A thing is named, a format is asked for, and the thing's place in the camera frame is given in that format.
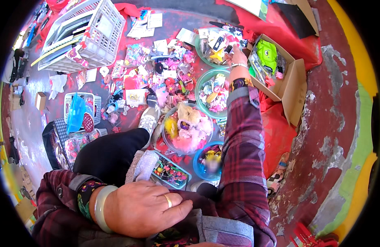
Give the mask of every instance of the plastic bowl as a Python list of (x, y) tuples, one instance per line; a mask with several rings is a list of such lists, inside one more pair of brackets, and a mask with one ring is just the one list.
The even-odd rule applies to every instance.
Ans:
[(213, 119), (223, 119), (227, 117), (227, 109), (221, 112), (213, 112), (208, 109), (208, 107), (203, 103), (203, 101), (199, 98), (199, 90), (203, 89), (206, 82), (209, 81), (212, 77), (217, 74), (222, 73), (226, 78), (230, 75), (230, 71), (225, 69), (212, 69), (205, 72), (198, 80), (196, 89), (194, 91), (196, 95), (197, 105), (200, 107), (201, 111), (205, 113), (207, 116)]
[[(196, 104), (185, 103), (185, 105), (186, 106), (195, 107), (197, 110), (200, 110), (200, 108)], [(177, 110), (178, 110), (178, 107), (175, 106), (170, 111), (168, 111), (167, 115), (164, 117), (163, 125), (164, 125), (165, 121), (168, 119), (168, 117), (171, 116)], [(212, 122), (211, 117), (208, 117), (208, 119), (209, 119), (209, 121), (211, 121), (211, 124), (213, 126), (213, 122)], [(163, 135), (163, 140), (164, 140), (165, 144), (167, 144), (167, 146), (169, 147), (169, 149), (171, 149), (172, 151), (176, 152), (178, 154), (178, 156), (181, 156), (181, 155), (192, 155), (192, 154), (194, 154), (194, 153), (197, 152), (197, 150), (194, 150), (192, 152), (186, 153), (183, 150), (180, 150), (180, 149), (177, 149), (176, 147), (174, 147), (174, 145), (172, 144), (172, 141), (168, 138), (168, 134), (166, 133), (165, 129), (163, 129), (162, 135)], [(208, 142), (211, 141), (212, 135), (213, 135), (213, 132), (209, 136), (207, 136), (207, 140), (206, 140), (207, 143), (206, 143), (206, 145), (208, 144)]]
[[(224, 30), (220, 27), (209, 27), (209, 28), (203, 28), (203, 29), (208, 29), (208, 30), (213, 30), (215, 32), (220, 32), (220, 31), (224, 31), (224, 32), (227, 32), (228, 34), (231, 34), (230, 32), (228, 32), (227, 30)], [(202, 61), (204, 61), (206, 64), (209, 64), (210, 66), (214, 67), (214, 68), (221, 68), (221, 69), (227, 69), (229, 68), (228, 67), (228, 64), (227, 65), (218, 65), (216, 63), (213, 63), (213, 62), (209, 62), (202, 54), (202, 51), (201, 51), (201, 39), (199, 38), (199, 35), (196, 35), (196, 51), (197, 51), (197, 54), (198, 56), (202, 59)]]
[(212, 175), (212, 174), (204, 173), (199, 167), (201, 163), (198, 161), (198, 158), (201, 156), (201, 153), (202, 151), (204, 151), (204, 149), (210, 146), (214, 146), (214, 145), (223, 145), (223, 142), (213, 141), (213, 142), (208, 143), (207, 145), (204, 146), (203, 149), (198, 150), (196, 155), (194, 155), (194, 158), (193, 158), (194, 172), (197, 174), (198, 177), (208, 180), (208, 181), (215, 181), (215, 180), (220, 179), (221, 174)]
[(82, 127), (85, 112), (86, 102), (75, 93), (69, 108), (67, 134), (76, 132)]

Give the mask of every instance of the white plastic crate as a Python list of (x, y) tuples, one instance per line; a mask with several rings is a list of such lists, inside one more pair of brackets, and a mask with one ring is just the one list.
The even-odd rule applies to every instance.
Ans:
[[(111, 0), (100, 0), (98, 4), (97, 2), (98, 1), (95, 0), (85, 1), (80, 4), (85, 4), (84, 6), (82, 5), (83, 8), (77, 9), (76, 12), (69, 11), (59, 18), (59, 24), (55, 25), (54, 23), (54, 30), (53, 28), (50, 29), (45, 42), (45, 47), (43, 48), (45, 49), (48, 46), (47, 44), (51, 42), (54, 33), (62, 22), (71, 17), (96, 9), (96, 12), (91, 17), (87, 26), (90, 37), (85, 35), (82, 38), (82, 42), (84, 42), (86, 47), (80, 48), (78, 52), (80, 56), (88, 62), (87, 69), (112, 65), (116, 59), (118, 44), (123, 33), (125, 19), (114, 7)], [(79, 71), (83, 68), (84, 67), (80, 64), (65, 57), (64, 54), (47, 64), (42, 65), (41, 62), (39, 62), (38, 65), (38, 70), (53, 70), (65, 73)]]
[[(71, 92), (71, 93), (67, 93), (65, 95), (65, 99), (64, 99), (64, 120), (65, 120), (65, 123), (68, 124), (68, 115), (69, 115), (69, 109), (70, 109), (70, 105), (72, 104), (72, 98), (74, 96), (74, 92)], [(93, 96), (93, 101), (94, 101), (94, 107), (93, 107), (93, 117), (94, 117), (94, 126), (99, 124), (101, 122), (101, 102), (102, 102), (102, 98), (100, 96), (97, 96), (97, 95), (94, 95), (92, 93), (89, 93), (89, 92), (78, 92), (77, 93), (78, 96), (82, 96), (82, 95), (92, 95)]]

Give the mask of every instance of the green plastic bowl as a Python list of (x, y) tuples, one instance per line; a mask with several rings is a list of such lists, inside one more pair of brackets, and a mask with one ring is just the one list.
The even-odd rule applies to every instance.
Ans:
[(221, 112), (213, 112), (208, 109), (208, 107), (204, 104), (204, 102), (199, 98), (199, 90), (203, 89), (206, 85), (207, 81), (209, 81), (212, 77), (217, 74), (222, 73), (226, 78), (230, 75), (230, 71), (225, 69), (212, 69), (208, 70), (197, 80), (196, 89), (194, 94), (196, 95), (197, 105), (199, 109), (205, 113), (207, 116), (213, 119), (223, 119), (227, 117), (227, 109)]
[[(219, 27), (210, 27), (210, 28), (203, 28), (203, 29), (208, 29), (208, 30), (213, 30), (215, 32), (220, 32), (220, 31), (225, 31), (229, 34), (231, 34), (230, 32), (228, 32), (227, 30), (224, 30), (222, 28), (219, 28)], [(228, 64), (227, 65), (218, 65), (216, 63), (213, 63), (213, 62), (209, 62), (206, 58), (204, 58), (203, 54), (202, 54), (202, 51), (201, 51), (201, 39), (199, 38), (199, 35), (196, 35), (196, 51), (197, 51), (197, 54), (198, 56), (202, 59), (202, 61), (204, 61), (206, 64), (214, 67), (214, 68), (221, 68), (221, 69), (228, 69)]]

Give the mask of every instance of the hand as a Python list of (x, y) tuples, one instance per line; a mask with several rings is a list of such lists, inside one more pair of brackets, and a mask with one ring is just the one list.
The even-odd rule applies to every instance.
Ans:
[[(168, 208), (167, 198), (172, 201)], [(177, 193), (169, 193), (164, 186), (150, 181), (133, 182), (121, 186), (108, 195), (104, 204), (104, 218), (116, 233), (133, 238), (147, 238), (183, 220), (193, 209), (193, 202)], [(94, 206), (90, 206), (94, 216)]]
[(234, 64), (238, 64), (238, 63), (241, 63), (241, 62), (244, 63), (244, 64), (247, 64), (248, 58), (241, 51), (241, 49), (238, 48), (237, 45), (233, 46), (233, 50), (234, 50), (234, 54), (232, 56), (228, 55), (228, 54), (225, 55), (225, 59), (227, 60), (228, 65), (231, 67), (231, 64), (233, 64), (233, 63)]

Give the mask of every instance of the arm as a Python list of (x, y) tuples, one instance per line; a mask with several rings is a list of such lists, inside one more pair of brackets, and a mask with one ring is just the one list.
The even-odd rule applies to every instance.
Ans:
[[(241, 56), (234, 56), (233, 62), (246, 63), (246, 56), (237, 47), (234, 52)], [(245, 67), (232, 69), (230, 80), (238, 78), (250, 78)], [(264, 131), (258, 90), (252, 86), (250, 83), (249, 86), (235, 89), (227, 100), (228, 115), (222, 155), (224, 166), (219, 185), (221, 198), (216, 208), (221, 217), (252, 225), (256, 246), (273, 246), (276, 238), (268, 228), (270, 211), (263, 173)]]

